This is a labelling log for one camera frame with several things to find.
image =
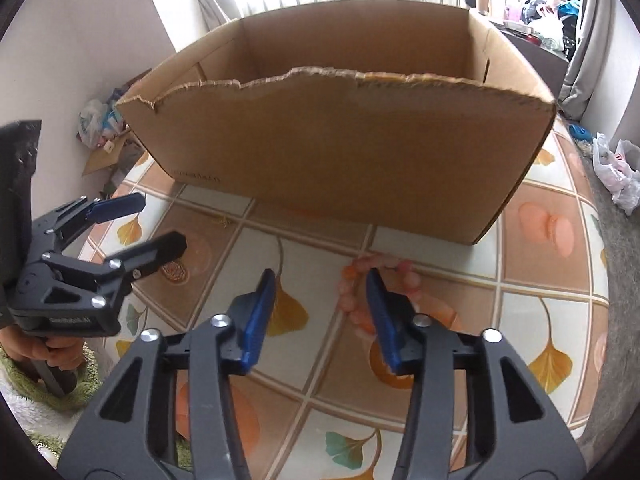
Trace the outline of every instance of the human hand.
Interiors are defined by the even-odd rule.
[[[17,363],[36,359],[60,370],[75,370],[84,362],[84,340],[79,337],[54,336],[45,342],[26,335],[17,325],[10,325],[0,330],[0,345]]]

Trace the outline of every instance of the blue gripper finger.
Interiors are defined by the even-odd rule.
[[[251,301],[248,302],[251,313],[244,326],[241,342],[242,357],[240,361],[244,373],[249,373],[260,358],[267,325],[275,305],[276,275],[271,269],[264,270],[255,292],[247,296],[251,297]]]
[[[385,283],[377,269],[371,269],[367,274],[367,303],[369,303],[373,325],[375,325],[378,334],[382,357],[391,371],[399,374],[402,369],[400,351],[404,345],[404,326],[401,314],[407,307],[412,312],[413,307],[402,294],[386,290]]]
[[[142,193],[132,193],[130,195],[111,198],[96,202],[86,214],[89,222],[101,224],[116,218],[139,213],[145,208],[146,198]]]

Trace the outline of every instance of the clothes pile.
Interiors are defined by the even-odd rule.
[[[549,44],[545,44],[545,38],[549,38],[550,34],[552,36],[558,35],[558,33],[549,33],[549,30],[561,30],[562,43],[560,45],[553,44],[556,48],[550,50],[562,50],[567,59],[571,61],[575,53],[575,29],[580,5],[581,0],[527,0],[522,6],[520,21],[538,31],[543,36],[543,45],[547,48],[549,48]],[[538,22],[542,18],[544,18],[544,25],[542,22]],[[553,20],[558,20],[559,25],[555,25]]]

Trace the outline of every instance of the white plastic bag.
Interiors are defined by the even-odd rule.
[[[630,140],[619,140],[616,148],[618,158],[622,157],[632,170],[640,170],[640,148]]]
[[[542,17],[539,20],[530,22],[529,27],[533,27],[533,30],[542,37],[542,45],[545,48],[564,52],[562,22],[558,20],[558,15],[542,4],[537,9]]]
[[[98,145],[102,135],[102,122],[109,107],[98,99],[92,99],[84,105],[78,117],[78,134],[82,143],[92,150]]]
[[[613,203],[631,215],[640,202],[640,172],[629,166],[627,154],[634,163],[640,163],[640,148],[628,140],[621,140],[613,153],[603,134],[593,139],[593,169],[611,193]]]

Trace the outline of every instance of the grey floor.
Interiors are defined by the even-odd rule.
[[[612,446],[640,401],[640,207],[629,217],[612,201],[583,156],[609,271],[607,356],[590,419],[578,441],[592,466]]]

